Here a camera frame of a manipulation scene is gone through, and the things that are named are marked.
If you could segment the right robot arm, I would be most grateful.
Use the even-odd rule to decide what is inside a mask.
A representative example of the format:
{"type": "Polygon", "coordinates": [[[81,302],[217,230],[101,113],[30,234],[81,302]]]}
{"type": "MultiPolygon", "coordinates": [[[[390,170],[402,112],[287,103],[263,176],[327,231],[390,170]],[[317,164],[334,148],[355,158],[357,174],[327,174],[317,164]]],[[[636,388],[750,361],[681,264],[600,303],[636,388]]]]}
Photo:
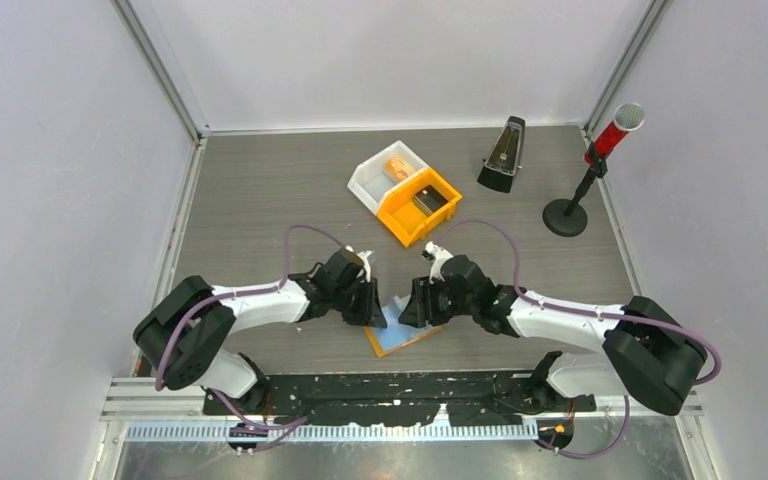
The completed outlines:
{"type": "Polygon", "coordinates": [[[544,410],[581,395],[627,395],[675,416],[707,361],[700,341],[680,334],[649,298],[635,296],[624,305],[561,301],[496,284],[465,255],[432,249],[424,256],[430,272],[414,279],[401,324],[439,326],[468,316],[491,334],[583,349],[581,355],[551,353],[535,368],[531,397],[544,410]]]}

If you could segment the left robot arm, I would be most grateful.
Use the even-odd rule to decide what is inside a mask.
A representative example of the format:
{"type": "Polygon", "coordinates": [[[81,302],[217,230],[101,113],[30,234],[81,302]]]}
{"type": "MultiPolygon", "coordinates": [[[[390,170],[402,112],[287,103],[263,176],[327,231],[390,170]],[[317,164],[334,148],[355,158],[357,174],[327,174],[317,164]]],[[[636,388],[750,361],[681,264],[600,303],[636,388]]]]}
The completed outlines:
{"type": "Polygon", "coordinates": [[[198,275],[187,277],[137,325],[133,340],[166,388],[218,390],[240,412],[256,413],[267,398],[263,376],[246,356],[224,350],[226,338],[331,312],[349,325],[385,327],[371,254],[341,248],[308,272],[250,287],[211,286],[198,275]]]}

